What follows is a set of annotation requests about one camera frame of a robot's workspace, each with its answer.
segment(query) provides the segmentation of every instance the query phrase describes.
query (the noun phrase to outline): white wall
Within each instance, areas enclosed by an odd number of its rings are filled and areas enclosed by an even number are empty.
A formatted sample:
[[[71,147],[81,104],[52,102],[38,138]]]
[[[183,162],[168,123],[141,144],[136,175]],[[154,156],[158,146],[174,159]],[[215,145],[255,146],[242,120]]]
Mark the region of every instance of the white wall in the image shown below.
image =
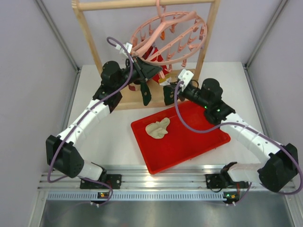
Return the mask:
[[[71,9],[70,0],[44,0],[78,65],[94,64],[84,35]],[[206,61],[241,61],[246,63],[267,22],[280,0],[222,0]],[[167,11],[196,10],[205,20],[209,4],[168,6]],[[156,15],[155,7],[116,9],[85,13],[102,62],[116,60],[115,49],[107,36],[129,41],[143,21]],[[194,55],[188,62],[196,62]]]
[[[303,1],[289,1],[250,67],[274,139],[298,148],[303,167]]]
[[[33,0],[2,2],[0,13],[0,226],[27,226],[45,140],[59,132],[74,82]]]

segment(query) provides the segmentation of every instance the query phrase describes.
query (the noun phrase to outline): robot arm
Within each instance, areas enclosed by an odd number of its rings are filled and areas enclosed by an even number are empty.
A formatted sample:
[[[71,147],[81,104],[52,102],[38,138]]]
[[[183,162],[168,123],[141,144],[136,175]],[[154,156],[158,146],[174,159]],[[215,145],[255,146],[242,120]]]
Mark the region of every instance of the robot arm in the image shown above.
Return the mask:
[[[138,83],[144,85],[147,80],[162,70],[162,67],[147,64],[139,58],[134,59],[133,67],[134,70],[129,75],[129,63],[125,69],[120,69],[118,63],[115,61],[105,63],[101,73],[101,86],[94,94],[87,108],[66,130],[59,133],[57,137],[51,135],[47,138],[46,155],[48,165],[51,165],[55,154],[59,150],[59,153],[57,153],[58,156],[53,163],[55,169],[70,178],[78,176],[104,182],[106,179],[106,170],[101,166],[83,160],[78,150],[88,137],[91,129],[117,107],[122,99],[122,95],[120,92],[117,92],[115,95],[107,98],[106,101],[101,102],[101,100],[117,91],[127,81],[129,76],[131,78],[128,84],[138,81]]]
[[[215,79],[203,81],[202,88],[196,88],[188,81],[193,74],[183,70],[178,77],[183,81],[178,90],[181,100],[188,99],[205,108],[206,119],[214,125],[220,126],[220,130],[228,133],[250,150],[260,161],[260,164],[230,163],[223,168],[221,174],[225,184],[246,181],[261,183],[270,191],[280,191],[297,174],[298,170],[290,158],[276,145],[276,141],[268,141],[266,136],[248,125],[230,106],[222,101],[222,88]],[[175,90],[176,84],[170,87]],[[281,145],[298,162],[297,149],[292,144]]]

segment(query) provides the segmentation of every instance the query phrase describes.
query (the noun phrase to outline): metal frame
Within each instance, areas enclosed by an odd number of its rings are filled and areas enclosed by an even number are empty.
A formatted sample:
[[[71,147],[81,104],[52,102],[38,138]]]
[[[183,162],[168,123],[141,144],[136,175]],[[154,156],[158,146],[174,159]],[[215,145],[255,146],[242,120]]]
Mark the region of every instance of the metal frame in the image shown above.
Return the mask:
[[[54,35],[56,36],[59,44],[61,45],[62,49],[64,50],[66,56],[69,58],[71,65],[74,67],[75,70],[79,70],[75,60],[73,59],[68,47],[66,46],[66,43],[64,42],[64,40],[62,39],[62,36],[60,34],[60,32],[58,31],[57,27],[55,26],[53,20],[51,19],[49,13],[47,12],[43,2],[41,0],[34,0],[38,6],[38,8],[40,9],[40,11],[42,12],[43,16],[45,17],[47,23],[49,24],[51,30],[53,31]],[[144,2],[146,4],[146,6],[149,6],[152,0],[141,0],[142,2]],[[168,5],[167,2],[169,0],[162,0],[161,2],[164,2],[163,4]],[[172,2],[179,2],[180,4],[181,0],[174,0]],[[198,2],[198,0],[191,0],[188,2]],[[283,11],[283,9],[286,7],[288,0],[281,0],[279,3],[279,6],[277,7],[275,13],[273,14],[270,22],[268,23],[263,35],[261,36],[261,38],[259,39],[253,53],[251,54],[251,56],[249,57],[249,60],[246,64],[243,65],[249,86],[250,86],[250,90],[252,92],[253,95],[253,99],[255,102],[255,106],[260,118],[260,122],[263,128],[263,131],[266,135],[270,136],[270,130],[268,128],[267,122],[264,119],[264,115],[263,115],[263,111],[262,108],[259,104],[259,98],[258,95],[255,92],[255,86],[253,84],[252,78],[250,77],[249,74],[249,66],[251,65],[251,63],[253,62],[253,60],[255,59],[255,57],[257,56],[261,46],[263,45],[264,41],[266,40],[268,34],[270,33],[272,27],[274,26],[274,24],[277,22],[277,19],[279,18],[279,16],[281,15],[281,12]],[[80,3],[80,5],[82,7],[84,7],[84,9],[89,9],[87,7],[89,7],[89,5],[86,5],[86,3]],[[73,89],[71,92],[71,98],[70,98],[70,102],[69,105],[67,106],[66,110],[65,110],[65,118],[62,122],[62,128],[64,129],[67,126],[68,120],[69,120],[69,116],[71,113],[71,107],[73,104],[73,100],[75,97],[75,92],[76,92],[76,88],[77,88],[77,84],[79,81],[79,76],[80,73],[77,73],[76,78],[75,78],[75,82],[73,85]],[[122,173],[124,176],[126,176],[129,173],[132,173],[133,175],[130,177],[128,176],[128,182],[130,184],[130,182],[136,181],[136,183],[133,184],[133,187],[131,188],[124,188],[121,189],[121,192],[133,192],[134,190],[136,191],[158,191],[159,189],[161,189],[162,191],[183,191],[183,192],[189,192],[189,191],[199,191],[199,192],[204,192],[206,191],[205,188],[205,182],[188,182],[187,180],[189,179],[188,177],[195,177],[195,175],[199,175],[199,178],[206,174],[206,173],[216,173],[219,171],[219,169],[222,168],[222,166],[217,165],[206,165],[206,166],[190,166],[190,167],[178,167],[178,168],[173,168],[168,170],[165,173],[162,173],[161,175],[157,175],[157,176],[150,176],[147,172],[147,169],[145,166],[106,166],[107,169],[109,169],[109,172],[114,173],[115,170],[118,171],[119,173]],[[159,183],[160,180],[165,179],[165,181],[161,182],[161,187],[142,187],[143,184],[150,184],[150,185],[156,185],[157,183]],[[40,221],[41,221],[41,217],[42,217],[42,213],[45,207],[45,202],[46,199],[48,197],[48,193],[49,191],[74,191],[75,190],[75,184],[79,185],[80,184],[80,179],[69,179],[69,182],[62,182],[62,183],[55,183],[52,184],[52,186],[48,185],[47,183],[45,183],[45,174],[42,176],[42,181],[39,184],[39,188],[37,190],[37,194],[36,194],[36,198],[35,198],[35,206],[34,209],[32,211],[32,215],[30,217],[30,222],[29,222],[29,227],[33,226],[39,226],[40,225]],[[172,181],[173,182],[177,182],[179,183],[178,187],[172,187]],[[293,184],[289,184],[288,187],[286,188],[286,191],[291,191],[293,190],[294,185]],[[253,185],[251,188],[252,191],[265,191],[264,188],[262,188],[260,185]],[[285,202],[287,203],[288,207],[289,207],[289,211],[290,214],[293,218],[294,221],[294,225],[295,226],[303,226],[303,206],[301,203],[301,200],[299,198],[298,195],[295,196],[285,196]]]
[[[260,37],[260,39],[257,42],[257,45],[254,48],[254,51],[251,53],[247,63],[245,64],[247,68],[251,65],[255,57],[257,56],[258,52],[260,51],[262,45],[264,44],[266,38],[268,37],[270,31],[272,30],[273,26],[276,24],[278,18],[280,17],[282,11],[285,9],[287,3],[289,0],[281,0],[278,7],[276,8],[273,16],[271,17],[269,23],[267,24],[263,35]]]
[[[58,43],[60,44],[62,50],[64,51],[66,57],[69,59],[71,65],[73,66],[73,68],[78,71],[80,68],[77,66],[76,61],[74,60],[69,48],[66,45],[66,42],[64,41],[64,39],[62,38],[56,24],[54,23],[51,15],[48,13],[47,8],[45,7],[44,3],[42,2],[42,0],[34,0],[34,2],[36,3],[38,9],[40,10],[42,16],[45,18],[46,22],[48,23],[51,31],[53,32],[54,36],[56,37]]]

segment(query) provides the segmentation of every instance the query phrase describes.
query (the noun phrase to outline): wooden bar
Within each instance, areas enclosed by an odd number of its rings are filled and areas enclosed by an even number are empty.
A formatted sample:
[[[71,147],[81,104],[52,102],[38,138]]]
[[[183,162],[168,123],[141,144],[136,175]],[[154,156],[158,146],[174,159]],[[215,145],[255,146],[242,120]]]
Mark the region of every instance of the wooden bar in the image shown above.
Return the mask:
[[[212,35],[213,32],[213,28],[214,28],[214,22],[216,20],[216,16],[217,16],[217,12],[218,12],[218,8],[220,5],[220,0],[215,0],[212,4],[211,7],[209,9],[209,13],[208,13],[208,17],[207,17],[207,36],[206,36],[206,41],[204,43],[204,48],[200,50],[199,53],[199,57],[198,57],[198,61],[197,61],[197,66],[196,66],[196,70],[195,70],[195,75],[194,78],[197,79],[200,77],[200,73],[201,73],[201,69],[203,66],[203,62],[204,62],[204,58],[207,52],[207,48],[208,48],[208,44],[210,41],[210,37]]]
[[[213,3],[216,0],[160,0],[160,5],[182,5],[195,3]],[[104,9],[125,9],[156,6],[156,0],[115,0],[103,2],[80,2],[78,5],[79,11],[93,11]]]
[[[102,73],[102,63],[98,54],[98,51],[96,49],[93,36],[91,35],[89,25],[86,21],[86,18],[82,11],[79,11],[79,0],[72,0],[71,1],[72,9],[74,10],[74,13],[78,19],[78,22],[80,24],[80,27],[83,31],[83,34],[86,38],[87,43],[89,44],[91,55],[93,56],[94,62],[96,64],[96,67],[98,69],[99,74]]]

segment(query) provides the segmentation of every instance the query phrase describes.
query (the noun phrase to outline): pink clothespin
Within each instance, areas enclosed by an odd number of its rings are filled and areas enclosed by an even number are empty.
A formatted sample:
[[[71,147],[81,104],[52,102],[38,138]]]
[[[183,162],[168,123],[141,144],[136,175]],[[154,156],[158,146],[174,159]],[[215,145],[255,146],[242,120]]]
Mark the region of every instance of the pink clothespin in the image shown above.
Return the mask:
[[[146,38],[146,33],[144,32],[144,35],[142,35],[141,30],[140,30],[140,37],[141,37],[141,42],[143,42]]]
[[[190,44],[188,45],[188,48],[190,51],[192,51],[193,49],[197,48],[199,46],[199,44]]]
[[[132,43],[133,47],[135,47],[137,44],[138,44],[138,38],[134,37],[133,38],[133,43]]]
[[[184,59],[183,62],[182,62],[182,65],[181,65],[183,68],[186,67],[186,62],[187,62],[187,59]]]
[[[166,56],[166,60],[169,61],[169,60],[175,55],[175,53],[176,53],[176,52],[170,53],[170,47],[169,47],[168,53],[167,53],[167,56]]]
[[[171,72],[172,71],[172,65],[169,64],[169,67],[165,69],[167,72]]]
[[[159,72],[159,76],[160,76],[162,79],[165,79],[165,75],[164,75],[163,71]]]
[[[177,24],[173,24],[172,26],[171,26],[171,28],[170,28],[170,31],[171,31],[171,33],[175,33],[175,26],[176,26]]]
[[[178,53],[180,53],[186,46],[187,46],[187,43],[185,43],[183,46],[181,45],[181,40],[179,41],[179,47],[178,47]]]
[[[193,29],[193,32],[196,32],[198,29],[199,29],[199,26],[196,26],[196,27]]]
[[[189,35],[189,38],[188,38],[188,41],[187,41],[187,44],[191,44],[193,41],[195,41],[195,39],[197,39],[197,36],[195,37],[195,38],[191,38],[190,36],[191,36],[191,34],[192,34],[192,32],[190,33],[190,35]]]
[[[153,31],[155,30],[155,29],[152,29],[152,27],[151,27],[152,25],[151,24],[149,24],[149,34],[150,35],[152,35],[152,33],[153,33]]]
[[[161,32],[160,38],[161,38],[161,40],[165,40],[165,31]]]
[[[199,40],[202,40],[204,38],[205,34],[204,34],[204,26],[201,27],[200,30],[200,35],[199,35]]]

